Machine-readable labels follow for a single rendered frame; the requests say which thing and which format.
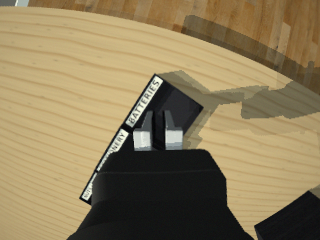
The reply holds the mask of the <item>black storage bins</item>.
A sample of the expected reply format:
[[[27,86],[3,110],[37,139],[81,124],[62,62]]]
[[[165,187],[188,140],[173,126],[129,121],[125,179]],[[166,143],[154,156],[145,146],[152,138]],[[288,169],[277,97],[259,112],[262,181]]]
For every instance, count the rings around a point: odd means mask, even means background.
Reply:
[[[121,150],[135,151],[133,132],[135,128],[142,128],[148,111],[155,110],[156,118],[156,135],[155,143],[152,144],[152,150],[166,150],[166,143],[164,143],[163,139],[162,111],[171,111],[175,127],[181,127],[184,136],[193,122],[196,120],[198,115],[201,113],[203,108],[204,107],[202,105],[200,105],[188,95],[154,73],[154,75],[140,94],[139,98],[133,105],[132,109],[128,113],[124,122],[112,138],[110,144],[108,145],[96,168],[94,169],[94,172],[90,177],[88,183],[86,184],[79,199],[91,205],[92,181],[94,180],[94,177],[97,175],[97,172],[100,170],[109,154],[114,151]]]

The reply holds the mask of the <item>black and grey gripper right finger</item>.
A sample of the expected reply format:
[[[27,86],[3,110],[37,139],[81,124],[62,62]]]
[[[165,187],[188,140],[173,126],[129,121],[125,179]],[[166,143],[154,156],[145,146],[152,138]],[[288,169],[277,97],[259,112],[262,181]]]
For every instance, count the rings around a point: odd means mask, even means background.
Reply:
[[[162,111],[163,116],[163,139],[166,150],[183,149],[183,130],[175,127],[170,111]]]

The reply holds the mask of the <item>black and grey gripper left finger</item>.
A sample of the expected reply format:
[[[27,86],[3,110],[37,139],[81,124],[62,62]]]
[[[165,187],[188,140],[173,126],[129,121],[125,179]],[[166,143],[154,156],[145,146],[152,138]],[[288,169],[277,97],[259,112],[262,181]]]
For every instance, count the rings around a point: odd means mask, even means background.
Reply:
[[[155,131],[155,111],[148,111],[142,128],[135,128],[133,132],[135,151],[151,151],[152,143],[155,143]]]

